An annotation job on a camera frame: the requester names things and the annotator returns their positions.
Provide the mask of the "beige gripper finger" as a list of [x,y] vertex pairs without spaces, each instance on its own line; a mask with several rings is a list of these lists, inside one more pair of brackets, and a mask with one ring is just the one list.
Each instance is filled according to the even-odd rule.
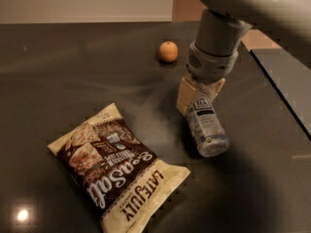
[[224,84],[225,84],[225,78],[222,78],[219,81],[208,85],[207,92],[208,92],[208,97],[211,101],[214,101],[216,99],[221,89],[223,88]]
[[198,96],[202,90],[193,77],[187,76],[181,79],[178,96],[177,96],[177,109],[185,117],[187,110],[193,99]]

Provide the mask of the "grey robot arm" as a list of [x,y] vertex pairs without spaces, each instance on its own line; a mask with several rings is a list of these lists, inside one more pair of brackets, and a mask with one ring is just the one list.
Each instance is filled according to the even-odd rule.
[[205,91],[214,99],[237,59],[242,37],[253,27],[305,66],[311,64],[311,0],[200,0],[202,12],[187,56],[177,108],[187,113],[193,97]]

